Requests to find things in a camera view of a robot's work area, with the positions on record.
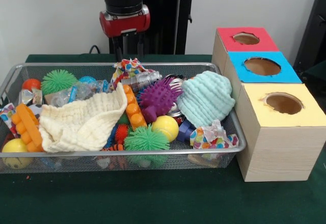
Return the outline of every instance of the shape sorter box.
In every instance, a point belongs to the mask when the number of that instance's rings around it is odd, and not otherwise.
[[[302,83],[281,52],[229,52],[224,76],[238,101],[241,83]]]
[[[246,182],[307,180],[326,139],[326,115],[304,84],[242,84],[237,115]]]
[[[277,52],[279,49],[261,27],[218,28],[215,35],[212,63],[224,74],[228,52]]]

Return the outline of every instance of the white cloth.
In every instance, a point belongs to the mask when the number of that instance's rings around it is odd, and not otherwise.
[[[46,152],[98,151],[127,107],[121,83],[112,93],[95,94],[61,108],[44,105],[39,131]]]

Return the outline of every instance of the wire mesh basket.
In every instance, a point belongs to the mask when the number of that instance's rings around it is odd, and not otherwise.
[[[193,77],[204,71],[219,72],[211,63],[143,63],[147,69],[159,71],[164,77],[182,74]],[[21,64],[13,67],[0,87],[3,100],[18,104],[23,82],[29,78],[42,80],[54,69],[65,69],[81,78],[92,76],[97,80],[110,80],[115,68],[112,63],[43,63]],[[142,169],[201,169],[208,167],[225,168],[237,152],[246,147],[246,139],[234,110],[222,121],[227,134],[236,133],[239,147],[229,149],[191,149],[189,143],[177,140],[170,143],[169,150],[159,151],[96,151],[69,153],[0,153],[0,173],[47,173],[47,172],[88,172]],[[7,125],[0,121],[0,142],[3,146],[10,133]],[[149,164],[149,159],[158,162]]]

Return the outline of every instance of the circular hole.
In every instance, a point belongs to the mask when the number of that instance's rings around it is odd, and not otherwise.
[[[274,110],[289,115],[299,113],[303,108],[300,100],[287,93],[270,94],[266,99],[266,103],[273,107]]]
[[[257,75],[277,75],[281,72],[281,66],[266,58],[250,58],[244,62],[244,65]]]
[[[259,38],[256,37],[254,34],[241,32],[233,36],[233,39],[241,44],[244,45],[255,45],[260,42]]]

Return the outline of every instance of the red box top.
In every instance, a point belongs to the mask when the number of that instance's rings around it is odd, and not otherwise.
[[[224,46],[229,52],[277,52],[279,49],[261,27],[218,28]]]

